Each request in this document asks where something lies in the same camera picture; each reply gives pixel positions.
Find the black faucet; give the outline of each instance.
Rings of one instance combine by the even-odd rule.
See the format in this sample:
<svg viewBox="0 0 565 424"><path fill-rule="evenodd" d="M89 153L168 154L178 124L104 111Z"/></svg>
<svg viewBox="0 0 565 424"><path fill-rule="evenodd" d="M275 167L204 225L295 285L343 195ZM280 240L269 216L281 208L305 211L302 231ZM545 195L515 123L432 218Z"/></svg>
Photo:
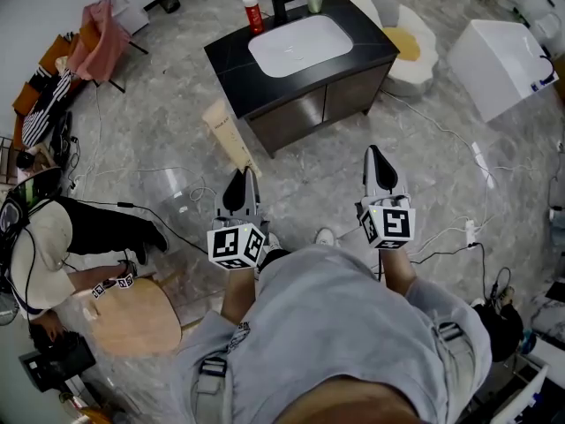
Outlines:
<svg viewBox="0 0 565 424"><path fill-rule="evenodd" d="M273 2L273 11L275 12L275 26L286 24L289 16L286 13L285 5L295 0L271 0Z"/></svg>

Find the hand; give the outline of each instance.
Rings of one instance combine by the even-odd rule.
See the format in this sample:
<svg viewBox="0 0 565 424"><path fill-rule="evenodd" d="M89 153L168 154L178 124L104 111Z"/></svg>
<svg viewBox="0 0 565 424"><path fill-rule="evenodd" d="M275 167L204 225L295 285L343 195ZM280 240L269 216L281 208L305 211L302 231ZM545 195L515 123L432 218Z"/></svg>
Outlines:
<svg viewBox="0 0 565 424"><path fill-rule="evenodd" d="M57 336L62 336L64 333L63 324L59 320L59 316L51 309L44 315L30 321L30 323L33 325L41 325L43 329L45 329L51 342L55 342Z"/></svg>

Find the red can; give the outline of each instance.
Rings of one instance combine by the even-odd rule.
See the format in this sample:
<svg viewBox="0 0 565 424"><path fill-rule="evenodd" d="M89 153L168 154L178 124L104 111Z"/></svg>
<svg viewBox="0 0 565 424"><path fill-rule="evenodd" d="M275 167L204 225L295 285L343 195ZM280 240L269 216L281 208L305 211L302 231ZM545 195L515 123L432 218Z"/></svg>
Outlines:
<svg viewBox="0 0 565 424"><path fill-rule="evenodd" d="M249 19L249 26L253 34L263 33L265 29L263 27L263 18L261 17L261 11L259 9L258 0L244 0L245 12L247 12L247 18Z"/></svg>

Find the pink chair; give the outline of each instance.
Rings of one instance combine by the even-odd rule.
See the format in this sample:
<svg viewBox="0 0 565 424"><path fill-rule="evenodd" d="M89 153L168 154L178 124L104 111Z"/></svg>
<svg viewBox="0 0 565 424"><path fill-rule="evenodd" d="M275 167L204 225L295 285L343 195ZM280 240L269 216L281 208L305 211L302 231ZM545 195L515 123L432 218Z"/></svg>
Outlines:
<svg viewBox="0 0 565 424"><path fill-rule="evenodd" d="M97 36L98 43L95 46L87 46L89 42L83 42L83 34L95 31L90 28L93 23L98 33L89 36L89 42L92 44L92 38ZM108 81L125 93L125 90L111 79L117 60L124 53L128 44L146 55L149 52L134 44L130 34L112 18L110 0L102 0L84 8L80 33L81 39L67 60L67 67L83 80L92 80L97 87L99 81Z"/></svg>

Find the power outlet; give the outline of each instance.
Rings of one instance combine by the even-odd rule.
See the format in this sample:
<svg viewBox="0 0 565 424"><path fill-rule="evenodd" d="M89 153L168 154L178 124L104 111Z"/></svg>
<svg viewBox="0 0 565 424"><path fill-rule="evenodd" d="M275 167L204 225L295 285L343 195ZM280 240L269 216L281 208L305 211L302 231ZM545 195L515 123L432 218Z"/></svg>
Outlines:
<svg viewBox="0 0 565 424"><path fill-rule="evenodd" d="M473 220L467 220L465 222L465 236L467 237L467 246L474 244L477 241L475 236L475 222Z"/></svg>

